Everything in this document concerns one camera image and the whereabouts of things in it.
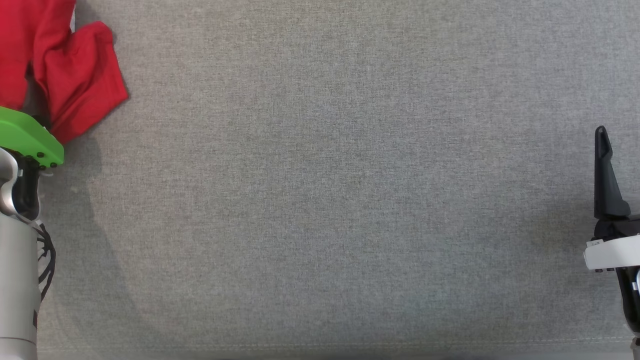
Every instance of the green plastic part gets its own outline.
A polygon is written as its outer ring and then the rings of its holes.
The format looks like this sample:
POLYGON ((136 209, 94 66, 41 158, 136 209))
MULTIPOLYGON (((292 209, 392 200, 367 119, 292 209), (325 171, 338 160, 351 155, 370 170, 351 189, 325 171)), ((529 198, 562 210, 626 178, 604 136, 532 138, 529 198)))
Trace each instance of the green plastic part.
POLYGON ((47 168, 61 165, 65 160, 65 148, 36 119, 2 106, 0 147, 31 156, 47 168))

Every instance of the red cloth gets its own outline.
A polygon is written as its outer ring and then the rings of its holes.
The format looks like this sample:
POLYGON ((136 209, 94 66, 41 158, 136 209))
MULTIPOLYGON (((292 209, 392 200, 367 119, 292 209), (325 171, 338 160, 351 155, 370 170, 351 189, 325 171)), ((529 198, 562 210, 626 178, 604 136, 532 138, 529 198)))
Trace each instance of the red cloth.
POLYGON ((33 65, 47 97, 51 133, 66 143, 128 95, 111 30, 94 22, 71 33, 76 0, 0 0, 0 106, 20 110, 33 65))

